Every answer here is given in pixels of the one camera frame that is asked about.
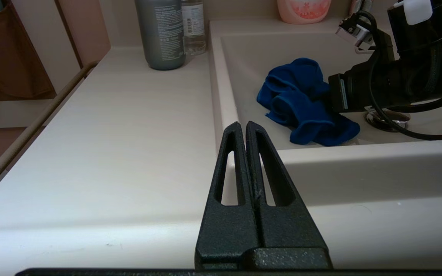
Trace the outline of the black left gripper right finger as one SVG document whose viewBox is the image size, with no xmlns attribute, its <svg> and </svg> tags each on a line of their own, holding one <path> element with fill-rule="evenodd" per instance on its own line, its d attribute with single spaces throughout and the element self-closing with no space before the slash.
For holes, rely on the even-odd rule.
<svg viewBox="0 0 442 276">
<path fill-rule="evenodd" d="M 266 130 L 246 127 L 251 195 L 263 247 L 322 248 L 327 245 L 302 201 Z"/>
</svg>

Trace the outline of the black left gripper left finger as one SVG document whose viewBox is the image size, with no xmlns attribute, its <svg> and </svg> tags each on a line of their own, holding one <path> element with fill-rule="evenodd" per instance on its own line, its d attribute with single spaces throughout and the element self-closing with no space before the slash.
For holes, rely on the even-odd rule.
<svg viewBox="0 0 442 276">
<path fill-rule="evenodd" d="M 222 204 L 228 155 L 234 153 L 237 205 Z M 225 128 L 195 246 L 195 269 L 242 269 L 243 255 L 258 248 L 250 173 L 242 127 Z"/>
</svg>

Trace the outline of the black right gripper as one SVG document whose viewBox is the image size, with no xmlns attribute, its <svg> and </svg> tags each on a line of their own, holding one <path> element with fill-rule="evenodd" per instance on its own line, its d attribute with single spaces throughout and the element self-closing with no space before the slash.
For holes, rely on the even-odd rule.
<svg viewBox="0 0 442 276">
<path fill-rule="evenodd" d="M 339 113 L 363 112 L 373 105 L 371 94 L 381 108 L 409 105 L 408 76 L 403 62 L 394 57 L 391 36 L 379 30 L 377 49 L 368 61 L 329 77 L 328 107 Z"/>
</svg>

